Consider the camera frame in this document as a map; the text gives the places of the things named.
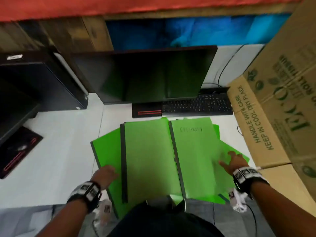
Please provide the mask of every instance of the white table surface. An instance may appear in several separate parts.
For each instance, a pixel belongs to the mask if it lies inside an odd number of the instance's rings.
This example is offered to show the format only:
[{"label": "white table surface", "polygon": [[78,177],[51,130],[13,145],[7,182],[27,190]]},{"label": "white table surface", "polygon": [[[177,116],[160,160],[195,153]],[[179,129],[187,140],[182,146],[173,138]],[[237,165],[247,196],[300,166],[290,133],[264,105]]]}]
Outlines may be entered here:
[{"label": "white table surface", "polygon": [[[120,127],[121,123],[131,121],[146,121],[159,119],[161,117],[147,117],[147,118],[132,118],[132,105],[131,104],[120,104],[120,105],[105,105],[103,109],[102,122],[100,127],[100,135],[103,136]],[[183,117],[172,117],[169,120],[182,119]],[[227,116],[210,116],[212,123],[219,125],[220,138],[222,141],[240,151],[244,155],[250,158],[249,165],[256,167],[245,140],[237,130],[238,123],[235,115]],[[98,169],[96,161],[93,165],[93,173]],[[106,192],[103,192],[102,199],[108,198]]]},{"label": "white table surface", "polygon": [[99,136],[103,103],[92,93],[88,108],[39,112],[24,126],[43,140],[5,178],[0,209],[65,203],[73,189],[91,178],[90,142]]}]

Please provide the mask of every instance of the green folder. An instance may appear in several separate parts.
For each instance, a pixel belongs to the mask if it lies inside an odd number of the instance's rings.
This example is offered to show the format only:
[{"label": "green folder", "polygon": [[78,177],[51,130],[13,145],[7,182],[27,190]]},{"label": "green folder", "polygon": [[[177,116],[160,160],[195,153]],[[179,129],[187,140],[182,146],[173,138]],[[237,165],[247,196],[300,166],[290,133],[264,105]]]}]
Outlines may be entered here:
[{"label": "green folder", "polygon": [[[219,126],[210,118],[161,118],[121,126],[91,142],[98,166],[112,165],[120,174],[107,190],[118,218],[141,201],[168,194],[225,203],[220,196],[228,198],[227,188],[234,184],[218,168],[218,160],[228,163],[227,152],[239,152],[219,139]],[[191,126],[195,129],[185,135],[178,128]]]}]

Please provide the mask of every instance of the wrist strap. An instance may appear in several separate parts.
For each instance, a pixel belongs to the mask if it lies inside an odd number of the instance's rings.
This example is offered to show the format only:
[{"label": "wrist strap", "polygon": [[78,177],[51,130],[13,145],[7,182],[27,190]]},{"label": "wrist strap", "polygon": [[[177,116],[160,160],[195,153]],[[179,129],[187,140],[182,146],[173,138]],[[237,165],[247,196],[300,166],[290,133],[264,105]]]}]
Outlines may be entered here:
[{"label": "wrist strap", "polygon": [[238,191],[247,193],[251,199],[250,188],[253,182],[259,181],[269,185],[269,182],[252,167],[241,167],[235,170],[233,178]]},{"label": "wrist strap", "polygon": [[67,203],[73,200],[82,199],[88,207],[88,213],[91,213],[98,207],[101,195],[100,185],[94,181],[87,181],[77,186],[74,191],[72,191]]}]

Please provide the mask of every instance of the white sticker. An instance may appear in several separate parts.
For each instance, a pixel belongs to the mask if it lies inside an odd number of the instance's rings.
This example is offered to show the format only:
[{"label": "white sticker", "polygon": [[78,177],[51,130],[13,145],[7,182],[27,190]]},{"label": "white sticker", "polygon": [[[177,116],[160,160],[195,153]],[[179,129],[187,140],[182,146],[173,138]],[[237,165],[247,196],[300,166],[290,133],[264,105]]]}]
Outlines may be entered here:
[{"label": "white sticker", "polygon": [[7,60],[15,60],[15,59],[21,59],[23,56],[23,54],[20,54],[20,55],[9,55],[7,57]]}]

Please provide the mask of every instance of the monitor stand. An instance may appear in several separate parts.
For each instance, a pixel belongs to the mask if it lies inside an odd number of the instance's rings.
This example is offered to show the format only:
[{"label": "monitor stand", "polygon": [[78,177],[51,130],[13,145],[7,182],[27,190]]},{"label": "monitor stand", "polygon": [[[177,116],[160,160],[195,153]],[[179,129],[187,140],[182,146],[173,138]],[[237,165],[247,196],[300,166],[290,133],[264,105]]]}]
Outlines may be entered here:
[{"label": "monitor stand", "polygon": [[162,116],[162,102],[132,104],[132,118]]}]

